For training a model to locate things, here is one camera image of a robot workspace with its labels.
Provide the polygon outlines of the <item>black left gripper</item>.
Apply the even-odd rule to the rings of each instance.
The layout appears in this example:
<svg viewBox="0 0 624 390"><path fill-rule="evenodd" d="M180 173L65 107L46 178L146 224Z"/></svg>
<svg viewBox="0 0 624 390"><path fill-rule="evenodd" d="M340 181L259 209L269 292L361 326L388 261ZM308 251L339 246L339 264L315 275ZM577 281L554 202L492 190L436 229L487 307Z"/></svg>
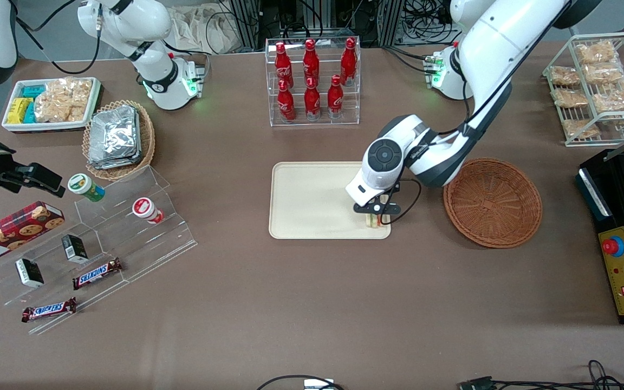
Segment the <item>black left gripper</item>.
<svg viewBox="0 0 624 390"><path fill-rule="evenodd" d="M401 214L401 207L391 202L390 197L372 198L366 205L353 205L353 211L357 214L366 214L366 224L372 224L372 215L378 216L378 225L384 225L384 215L396 216Z"/></svg>

